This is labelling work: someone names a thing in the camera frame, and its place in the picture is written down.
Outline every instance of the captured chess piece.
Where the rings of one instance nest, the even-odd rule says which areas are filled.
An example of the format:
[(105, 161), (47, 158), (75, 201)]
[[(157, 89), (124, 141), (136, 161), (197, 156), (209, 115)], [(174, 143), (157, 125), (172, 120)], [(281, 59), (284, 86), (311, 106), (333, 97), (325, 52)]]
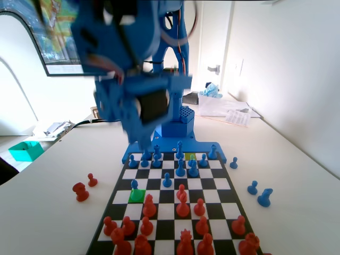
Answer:
[(81, 182), (78, 182), (75, 186), (73, 186), (72, 190), (75, 192), (78, 202), (85, 201), (89, 197), (89, 192), (85, 189), (85, 185)]
[(110, 216), (104, 218), (104, 234), (110, 236), (112, 231), (117, 228), (117, 223), (111, 220)]
[(87, 177), (90, 179), (88, 183), (90, 187), (94, 187), (97, 185), (98, 180), (94, 178), (93, 174), (88, 174)]

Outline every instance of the chess square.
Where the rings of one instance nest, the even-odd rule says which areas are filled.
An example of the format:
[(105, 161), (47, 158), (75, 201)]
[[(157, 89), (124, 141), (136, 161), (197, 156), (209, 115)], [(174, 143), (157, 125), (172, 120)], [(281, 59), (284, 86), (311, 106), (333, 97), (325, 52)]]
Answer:
[(173, 203), (160, 203), (158, 205), (158, 218), (157, 219), (175, 219), (174, 204)]
[(236, 203), (222, 203), (222, 208), (226, 219), (237, 219), (241, 215)]
[(150, 169), (149, 179), (161, 179), (162, 177), (162, 169), (154, 168)]
[(142, 203), (129, 203), (127, 204), (124, 217), (129, 216), (130, 220), (140, 220), (142, 209), (143, 209)]
[(175, 239), (175, 221), (158, 220), (156, 228), (156, 240), (174, 240)]
[(232, 236), (225, 219), (210, 219), (209, 223), (213, 240), (231, 240)]
[[(155, 240), (156, 239), (156, 229), (157, 229), (157, 221), (155, 219), (150, 220), (150, 222), (153, 224), (154, 229), (152, 230), (151, 234), (147, 236), (148, 240)], [(142, 232), (140, 231), (140, 228), (143, 225), (143, 221), (139, 221), (139, 227), (137, 235), (140, 235)]]
[(184, 229), (189, 230), (192, 233), (192, 223), (190, 219), (176, 219), (175, 220), (175, 240), (181, 239), (181, 231)]
[(162, 168), (163, 169), (174, 169), (175, 161), (164, 160)]
[(174, 255), (174, 240), (156, 240), (155, 255)]
[(206, 203), (220, 203), (217, 190), (203, 190)]
[(118, 190), (112, 203), (113, 204), (128, 203), (130, 194), (131, 190)]
[(209, 160), (211, 169), (222, 169), (222, 165), (219, 160)]
[(189, 178), (188, 179), (188, 188), (189, 190), (202, 190), (202, 183), (201, 179), (196, 178)]
[(215, 178), (214, 181), (218, 190), (230, 190), (230, 186), (226, 178)]

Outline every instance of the white wall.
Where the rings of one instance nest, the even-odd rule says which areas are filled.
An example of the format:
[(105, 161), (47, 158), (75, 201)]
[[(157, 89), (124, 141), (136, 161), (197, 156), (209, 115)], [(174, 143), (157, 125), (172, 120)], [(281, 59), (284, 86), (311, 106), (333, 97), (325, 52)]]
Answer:
[[(338, 176), (339, 10), (338, 0), (235, 2), (225, 84)], [(242, 58), (241, 76), (234, 76)]]
[[(39, 120), (78, 122), (96, 105), (93, 78), (46, 76), (26, 29), (12, 16), (0, 16), (0, 56), (13, 69)], [(18, 98), (11, 101), (15, 104)]]

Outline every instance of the white table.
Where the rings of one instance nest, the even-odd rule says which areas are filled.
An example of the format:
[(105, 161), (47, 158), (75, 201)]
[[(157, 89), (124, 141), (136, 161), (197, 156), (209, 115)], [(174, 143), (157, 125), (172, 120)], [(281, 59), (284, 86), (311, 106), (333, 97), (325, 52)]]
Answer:
[[(218, 141), (228, 162), (238, 157), (229, 175), (263, 252), (339, 254), (339, 180), (261, 119), (245, 128), (197, 116), (194, 130), (199, 141)], [(127, 145), (120, 123), (83, 125), (0, 186), (0, 254), (85, 254)], [(99, 184), (78, 203), (72, 187), (90, 172)], [(274, 189), (269, 208), (247, 193), (253, 180), (259, 193)]]

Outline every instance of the green highlighted square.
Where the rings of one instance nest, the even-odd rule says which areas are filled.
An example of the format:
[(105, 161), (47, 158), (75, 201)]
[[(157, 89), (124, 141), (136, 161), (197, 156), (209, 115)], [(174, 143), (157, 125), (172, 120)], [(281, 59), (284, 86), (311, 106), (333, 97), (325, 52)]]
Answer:
[(184, 153), (184, 158), (185, 158), (185, 160), (190, 160), (190, 155), (191, 155), (191, 154), (193, 154), (194, 157), (195, 157), (195, 160), (197, 160), (197, 159), (196, 159), (196, 154), (193, 153), (193, 152), (192, 152), (192, 153), (190, 153), (190, 152), (189, 152), (189, 153), (188, 153), (188, 152), (187, 152), (187, 153)]
[(129, 197), (129, 203), (144, 203), (144, 197), (145, 197), (145, 190), (140, 190), (141, 192), (142, 192), (142, 197), (141, 197), (141, 199), (140, 200), (138, 200), (138, 201), (133, 201), (132, 199), (131, 199), (131, 193), (132, 193), (132, 190), (131, 190), (131, 193), (130, 193), (130, 197)]

